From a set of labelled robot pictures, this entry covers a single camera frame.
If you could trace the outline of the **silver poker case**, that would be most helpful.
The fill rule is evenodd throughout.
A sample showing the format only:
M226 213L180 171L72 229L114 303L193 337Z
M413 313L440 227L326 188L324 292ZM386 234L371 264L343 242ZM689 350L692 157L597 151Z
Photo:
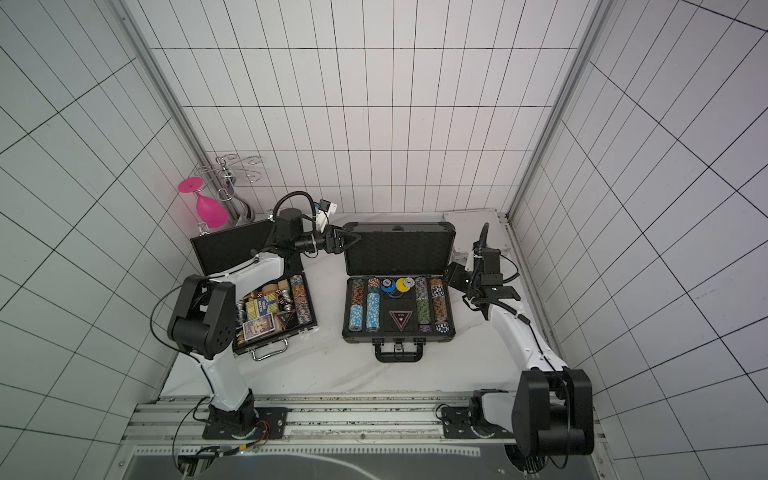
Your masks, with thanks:
M443 218L455 227L457 245L467 247L475 242L485 223L489 224L487 236L489 245L502 248L502 244L506 244L509 240L506 230L507 218L495 209L449 211L443 214Z

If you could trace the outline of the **black poker case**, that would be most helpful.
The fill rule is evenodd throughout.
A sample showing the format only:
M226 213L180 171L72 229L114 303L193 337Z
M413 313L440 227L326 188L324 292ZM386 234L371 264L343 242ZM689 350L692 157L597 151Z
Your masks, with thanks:
M190 297L192 317L211 312L237 355L317 328L302 258L328 245L327 227L304 229L295 209L263 220L191 239L205 279Z
M436 222L350 222L342 337L370 344L383 364L417 363L428 343L454 339L448 266L455 227Z

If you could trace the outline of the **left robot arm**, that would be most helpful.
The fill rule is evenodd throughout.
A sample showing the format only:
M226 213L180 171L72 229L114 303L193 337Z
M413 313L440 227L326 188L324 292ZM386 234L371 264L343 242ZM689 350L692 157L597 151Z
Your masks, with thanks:
M242 433L257 425L252 390L235 363L237 303L259 287L288 281L292 315L300 325L314 321L301 257L324 250L342 254L361 236L332 225L326 200L310 203L310 215L279 201L260 233L247 236L250 258L209 276L191 275L180 293L167 327L177 349L196 360L211 387L213 419Z

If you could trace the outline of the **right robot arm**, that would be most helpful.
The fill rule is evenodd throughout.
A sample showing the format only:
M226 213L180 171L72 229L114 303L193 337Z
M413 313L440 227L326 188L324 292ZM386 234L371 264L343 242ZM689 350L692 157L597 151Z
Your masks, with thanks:
M495 329L519 380L513 392L475 391L468 406L469 430L483 439L510 434L515 441L510 451L524 459L561 457L567 463L573 456L590 455L595 444L591 380L547 344L521 295L503 277L502 253L488 245L488 233L484 223L467 267L449 265L448 285Z

